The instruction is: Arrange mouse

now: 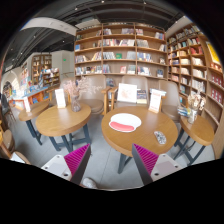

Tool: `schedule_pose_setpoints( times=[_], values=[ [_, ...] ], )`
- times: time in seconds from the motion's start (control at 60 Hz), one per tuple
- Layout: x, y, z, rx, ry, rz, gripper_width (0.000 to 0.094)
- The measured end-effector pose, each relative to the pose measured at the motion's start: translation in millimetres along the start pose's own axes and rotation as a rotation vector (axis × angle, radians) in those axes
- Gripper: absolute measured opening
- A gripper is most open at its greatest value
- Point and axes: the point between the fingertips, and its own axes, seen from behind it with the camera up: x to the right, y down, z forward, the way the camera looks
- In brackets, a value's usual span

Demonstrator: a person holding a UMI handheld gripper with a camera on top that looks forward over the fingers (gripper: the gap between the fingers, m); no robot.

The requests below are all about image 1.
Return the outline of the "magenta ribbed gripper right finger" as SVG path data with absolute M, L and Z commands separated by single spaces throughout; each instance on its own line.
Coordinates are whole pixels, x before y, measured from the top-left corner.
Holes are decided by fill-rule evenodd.
M 132 145 L 132 155 L 144 185 L 182 169 L 167 154 L 158 155 L 137 144 Z

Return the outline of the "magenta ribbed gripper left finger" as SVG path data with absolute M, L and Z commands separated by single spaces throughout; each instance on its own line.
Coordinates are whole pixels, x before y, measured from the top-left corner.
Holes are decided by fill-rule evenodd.
M 91 146 L 87 144 L 70 152 L 66 156 L 54 156 L 42 166 L 42 169 L 79 185 L 90 155 Z

